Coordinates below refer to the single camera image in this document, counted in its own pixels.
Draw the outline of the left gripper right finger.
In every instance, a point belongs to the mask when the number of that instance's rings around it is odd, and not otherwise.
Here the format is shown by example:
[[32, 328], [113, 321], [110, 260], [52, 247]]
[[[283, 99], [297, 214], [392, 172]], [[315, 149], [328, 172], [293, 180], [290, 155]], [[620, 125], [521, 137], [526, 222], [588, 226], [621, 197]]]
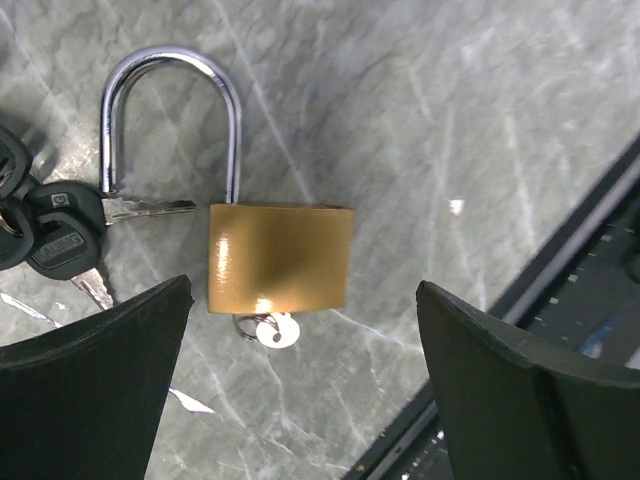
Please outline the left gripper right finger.
[[432, 282], [416, 302], [455, 478], [638, 478], [638, 370], [555, 345]]

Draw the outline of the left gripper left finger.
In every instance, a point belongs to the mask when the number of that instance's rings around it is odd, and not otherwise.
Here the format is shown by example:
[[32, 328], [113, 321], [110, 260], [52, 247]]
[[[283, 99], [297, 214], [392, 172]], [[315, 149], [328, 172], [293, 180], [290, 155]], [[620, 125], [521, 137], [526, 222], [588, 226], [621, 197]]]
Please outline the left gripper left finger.
[[2, 347], [2, 478], [144, 478], [192, 304], [180, 275]]

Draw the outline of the black key bunch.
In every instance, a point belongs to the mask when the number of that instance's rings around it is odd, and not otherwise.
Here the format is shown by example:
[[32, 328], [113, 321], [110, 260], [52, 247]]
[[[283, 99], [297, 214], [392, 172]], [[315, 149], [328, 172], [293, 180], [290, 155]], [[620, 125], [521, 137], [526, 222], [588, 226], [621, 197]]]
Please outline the black key bunch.
[[101, 310], [115, 304], [99, 272], [107, 228], [126, 220], [188, 213], [189, 200], [128, 200], [108, 197], [74, 180], [39, 183], [33, 156], [1, 128], [1, 269], [28, 264], [45, 278], [71, 281]]

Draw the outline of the small brass key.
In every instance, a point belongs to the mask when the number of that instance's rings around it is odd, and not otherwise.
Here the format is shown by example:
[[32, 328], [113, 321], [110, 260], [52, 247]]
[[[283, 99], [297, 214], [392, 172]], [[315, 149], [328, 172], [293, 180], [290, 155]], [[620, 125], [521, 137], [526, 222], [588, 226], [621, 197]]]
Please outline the small brass key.
[[300, 338], [298, 322], [289, 313], [234, 315], [236, 333], [244, 340], [258, 342], [271, 349], [284, 349]]

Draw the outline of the brass padlock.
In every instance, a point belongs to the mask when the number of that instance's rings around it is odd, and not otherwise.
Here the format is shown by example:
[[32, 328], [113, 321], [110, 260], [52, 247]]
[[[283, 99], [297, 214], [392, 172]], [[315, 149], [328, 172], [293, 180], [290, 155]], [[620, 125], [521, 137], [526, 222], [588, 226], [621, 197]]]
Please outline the brass padlock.
[[226, 72], [210, 58], [180, 46], [151, 46], [121, 60], [107, 78], [100, 110], [100, 189], [119, 182], [121, 122], [131, 88], [163, 65], [190, 68], [218, 89], [227, 111], [225, 197], [211, 205], [208, 238], [208, 310], [266, 315], [339, 308], [353, 240], [352, 208], [240, 201], [242, 107]]

